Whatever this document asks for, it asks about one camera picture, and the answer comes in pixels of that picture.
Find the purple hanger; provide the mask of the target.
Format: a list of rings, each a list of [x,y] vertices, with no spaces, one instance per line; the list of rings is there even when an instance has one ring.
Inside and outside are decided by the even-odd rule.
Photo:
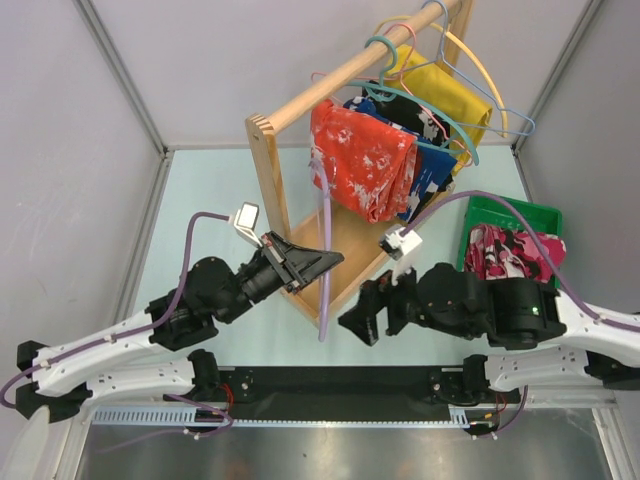
[[[322,163],[312,158],[309,162],[312,179],[320,182],[318,197],[318,232],[321,239],[321,249],[329,251],[332,247],[332,208],[329,181]],[[330,286],[331,272],[325,272],[320,278],[319,287],[319,326],[318,341],[324,342],[327,336],[330,315]]]

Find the pink camouflage trousers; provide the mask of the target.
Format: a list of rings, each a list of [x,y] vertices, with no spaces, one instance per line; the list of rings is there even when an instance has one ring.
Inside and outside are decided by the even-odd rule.
[[[554,273],[524,230],[479,224],[469,233],[463,257],[463,270],[481,280],[527,278],[549,283]]]

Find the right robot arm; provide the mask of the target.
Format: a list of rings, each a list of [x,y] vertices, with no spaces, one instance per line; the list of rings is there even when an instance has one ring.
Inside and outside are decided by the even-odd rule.
[[[368,346],[415,324],[451,336],[486,338],[502,355],[471,355],[453,376],[429,381],[432,400],[476,406],[526,386],[595,379],[610,390],[639,388],[639,317],[607,309],[590,318],[552,285],[526,278],[481,280],[438,263],[423,276],[385,272],[360,287],[354,307],[338,323]]]

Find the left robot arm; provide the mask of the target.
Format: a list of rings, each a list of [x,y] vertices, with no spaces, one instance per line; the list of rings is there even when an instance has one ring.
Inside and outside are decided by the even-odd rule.
[[[21,343],[16,365],[27,381],[9,406],[24,418],[47,407],[56,423],[107,400],[213,401],[222,380],[214,354],[199,345],[218,334],[216,325],[234,322],[280,289],[305,289],[343,260],[340,252],[301,247],[274,232],[238,270],[202,258],[176,289],[111,328],[56,347]]]

